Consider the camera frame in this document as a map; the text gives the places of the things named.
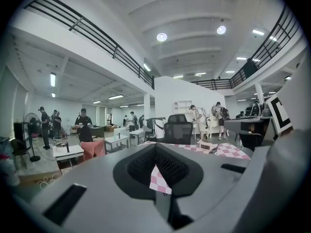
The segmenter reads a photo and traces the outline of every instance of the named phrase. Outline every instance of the checkered tablecloth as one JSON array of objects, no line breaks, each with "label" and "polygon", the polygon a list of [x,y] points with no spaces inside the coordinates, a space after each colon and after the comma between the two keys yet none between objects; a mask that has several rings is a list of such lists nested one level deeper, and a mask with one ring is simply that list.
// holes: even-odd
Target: checkered tablecloth
[{"label": "checkered tablecloth", "polygon": [[[154,144],[155,142],[145,142],[144,144]],[[176,146],[179,148],[184,148],[186,150],[191,150],[194,152],[199,152],[203,154],[208,154],[208,151],[204,151],[199,148],[199,145],[179,145],[179,144],[170,144],[172,146]],[[250,158],[240,149],[235,147],[234,145],[230,143],[221,143],[219,144],[217,148],[216,155],[224,156],[224,157],[234,157],[234,158],[240,158],[240,159],[246,159],[250,160]],[[151,189],[159,192],[163,192],[166,194],[171,194],[172,190],[168,187],[166,184],[164,178],[162,177],[161,173],[159,172],[159,169],[155,166],[154,170],[151,173],[151,182],[150,186]]]}]

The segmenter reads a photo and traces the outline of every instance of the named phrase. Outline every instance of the railing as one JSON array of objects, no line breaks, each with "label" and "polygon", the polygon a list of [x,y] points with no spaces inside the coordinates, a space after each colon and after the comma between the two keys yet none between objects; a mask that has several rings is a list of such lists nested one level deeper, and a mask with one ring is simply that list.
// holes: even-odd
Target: railing
[{"label": "railing", "polygon": [[116,41],[74,9],[60,0],[33,0],[24,9],[36,10],[69,27],[69,31],[85,37],[105,50],[113,59],[129,68],[146,84],[155,88],[150,75]]},{"label": "railing", "polygon": [[[294,17],[292,11],[285,5],[275,26],[258,50],[247,60],[246,64],[229,79],[231,88],[241,84],[271,60],[290,41],[298,28],[299,24],[297,19]],[[225,85],[229,83],[228,79],[205,80],[191,83],[212,90],[230,89],[229,85]]]},{"label": "railing", "polygon": [[203,81],[194,81],[191,82],[210,90],[219,90],[219,89],[232,89],[231,79],[220,79],[220,80],[203,80]]}]

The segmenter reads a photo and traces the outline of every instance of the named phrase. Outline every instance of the standing fan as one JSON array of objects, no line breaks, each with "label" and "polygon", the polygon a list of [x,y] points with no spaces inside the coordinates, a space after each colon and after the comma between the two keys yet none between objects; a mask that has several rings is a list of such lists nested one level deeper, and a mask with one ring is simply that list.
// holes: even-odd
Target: standing fan
[{"label": "standing fan", "polygon": [[35,155],[34,147],[33,147],[33,137],[37,137],[40,134],[40,119],[35,113],[29,113],[24,118],[24,131],[27,132],[30,145],[33,150],[33,156],[30,157],[31,162],[36,162],[40,160],[40,156]]}]

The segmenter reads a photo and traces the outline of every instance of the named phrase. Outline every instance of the fluorescent light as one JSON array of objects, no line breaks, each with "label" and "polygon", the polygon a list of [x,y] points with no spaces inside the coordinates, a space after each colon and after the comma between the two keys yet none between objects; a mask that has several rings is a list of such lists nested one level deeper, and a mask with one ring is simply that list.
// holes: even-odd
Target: fluorescent light
[{"label": "fluorescent light", "polygon": [[113,97],[109,97],[109,99],[118,99],[118,98],[123,98],[123,95],[117,95],[117,96],[113,96]]},{"label": "fluorescent light", "polygon": [[159,33],[156,38],[158,41],[166,41],[167,35],[165,33]]},{"label": "fluorescent light", "polygon": [[260,34],[260,35],[264,35],[264,33],[263,32],[260,32],[260,31],[258,31],[258,30],[253,30],[253,33],[257,33],[257,34]]},{"label": "fluorescent light", "polygon": [[219,26],[219,27],[217,28],[217,33],[218,33],[218,34],[224,34],[225,31],[226,31],[225,26]]},{"label": "fluorescent light", "polygon": [[270,36],[269,39],[271,39],[273,41],[277,41],[277,39],[275,39],[273,36]]},{"label": "fluorescent light", "polygon": [[204,75],[204,74],[206,74],[206,72],[196,73],[195,76],[201,76],[201,75]]},{"label": "fluorescent light", "polygon": [[55,87],[55,79],[56,79],[56,74],[51,72],[50,81],[51,81],[51,86],[53,87]]},{"label": "fluorescent light", "polygon": [[148,71],[148,72],[150,72],[151,70],[150,70],[150,68],[144,63],[144,68]]}]

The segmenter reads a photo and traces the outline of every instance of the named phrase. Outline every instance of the column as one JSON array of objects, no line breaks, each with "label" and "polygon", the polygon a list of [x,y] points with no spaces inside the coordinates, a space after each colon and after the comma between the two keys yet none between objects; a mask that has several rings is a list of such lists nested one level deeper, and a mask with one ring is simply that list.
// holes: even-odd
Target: column
[{"label": "column", "polygon": [[144,116],[145,116],[145,120],[150,118],[150,94],[149,93],[144,95]]},{"label": "column", "polygon": [[256,83],[255,88],[256,88],[256,93],[257,93],[258,99],[259,99],[259,103],[263,104],[264,100],[263,100],[263,93],[262,93],[261,84]]}]

